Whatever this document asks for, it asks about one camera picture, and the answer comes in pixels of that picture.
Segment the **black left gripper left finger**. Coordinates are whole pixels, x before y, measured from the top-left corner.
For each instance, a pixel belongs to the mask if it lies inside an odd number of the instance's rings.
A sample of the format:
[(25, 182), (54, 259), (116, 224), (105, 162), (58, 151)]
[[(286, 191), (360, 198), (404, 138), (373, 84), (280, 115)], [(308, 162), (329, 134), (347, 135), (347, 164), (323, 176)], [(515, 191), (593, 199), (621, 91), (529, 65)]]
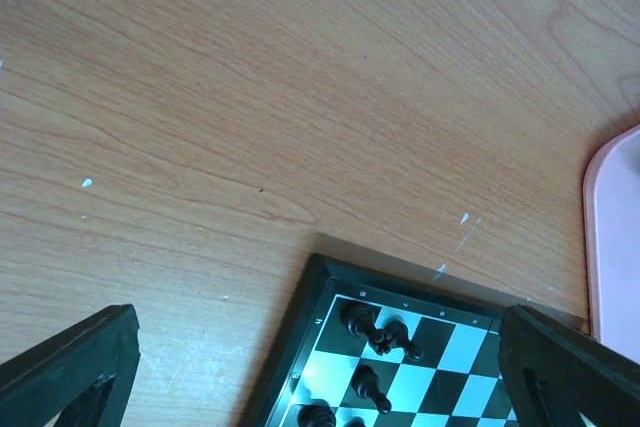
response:
[(119, 426), (140, 361), (133, 305), (111, 305), (1, 365), (3, 426)]

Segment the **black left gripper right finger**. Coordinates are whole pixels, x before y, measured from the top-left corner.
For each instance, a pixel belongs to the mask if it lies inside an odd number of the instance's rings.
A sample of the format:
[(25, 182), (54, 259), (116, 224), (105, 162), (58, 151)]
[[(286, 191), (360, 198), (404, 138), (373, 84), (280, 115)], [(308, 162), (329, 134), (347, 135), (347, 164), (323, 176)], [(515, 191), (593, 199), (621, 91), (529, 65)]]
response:
[(639, 365), (534, 308), (504, 311), (498, 363), (521, 426), (639, 424)]

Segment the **black chess piece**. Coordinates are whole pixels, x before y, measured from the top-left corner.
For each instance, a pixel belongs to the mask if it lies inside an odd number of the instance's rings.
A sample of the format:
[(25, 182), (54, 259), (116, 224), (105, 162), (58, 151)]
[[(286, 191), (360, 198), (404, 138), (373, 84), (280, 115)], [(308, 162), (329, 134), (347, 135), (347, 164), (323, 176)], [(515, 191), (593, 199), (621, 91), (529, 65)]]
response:
[(347, 332), (354, 337), (363, 337), (371, 349), (379, 356), (391, 351), (391, 336), (375, 326), (375, 309), (369, 304), (349, 302), (341, 313), (342, 323)]
[(334, 411), (324, 400), (303, 406), (297, 416), (298, 427), (335, 427)]

